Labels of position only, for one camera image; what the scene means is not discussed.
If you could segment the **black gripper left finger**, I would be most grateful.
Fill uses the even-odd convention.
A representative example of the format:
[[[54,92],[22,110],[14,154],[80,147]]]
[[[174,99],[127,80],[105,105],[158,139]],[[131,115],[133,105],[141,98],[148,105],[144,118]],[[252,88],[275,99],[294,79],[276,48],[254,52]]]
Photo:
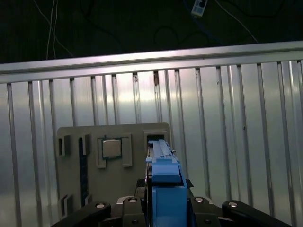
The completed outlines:
[[[121,197],[114,206],[93,201],[67,215],[54,227],[146,227],[145,180],[138,179],[134,196]]]

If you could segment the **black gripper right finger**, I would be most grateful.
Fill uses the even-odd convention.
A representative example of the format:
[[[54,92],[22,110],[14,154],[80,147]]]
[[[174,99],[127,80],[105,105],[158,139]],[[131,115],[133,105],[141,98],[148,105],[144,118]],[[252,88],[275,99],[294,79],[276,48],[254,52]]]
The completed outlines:
[[[280,221],[246,203],[231,200],[220,207],[208,197],[195,197],[191,192],[193,184],[186,180],[187,225],[189,227],[289,227]]]

